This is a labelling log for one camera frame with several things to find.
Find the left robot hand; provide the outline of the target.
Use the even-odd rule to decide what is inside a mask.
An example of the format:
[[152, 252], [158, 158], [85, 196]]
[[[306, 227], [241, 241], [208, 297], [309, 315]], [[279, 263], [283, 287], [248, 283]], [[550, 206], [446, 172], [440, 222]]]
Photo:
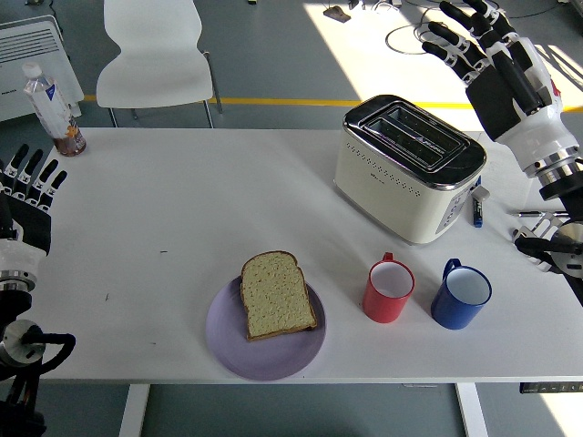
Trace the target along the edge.
[[36, 173], [43, 159], [43, 150], [30, 153], [24, 144], [1, 165], [2, 271], [20, 271], [30, 277], [49, 253], [49, 210], [67, 172], [52, 159]]

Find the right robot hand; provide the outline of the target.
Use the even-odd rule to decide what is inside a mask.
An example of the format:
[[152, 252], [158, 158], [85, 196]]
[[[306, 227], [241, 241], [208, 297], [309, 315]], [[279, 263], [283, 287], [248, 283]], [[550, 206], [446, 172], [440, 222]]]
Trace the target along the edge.
[[465, 84], [465, 94], [489, 138], [509, 147], [528, 175], [560, 158], [575, 158], [578, 142], [561, 120], [559, 91], [531, 40], [484, 1], [469, 12], [448, 1], [440, 10], [468, 33], [432, 21], [436, 41], [423, 50], [438, 57]]

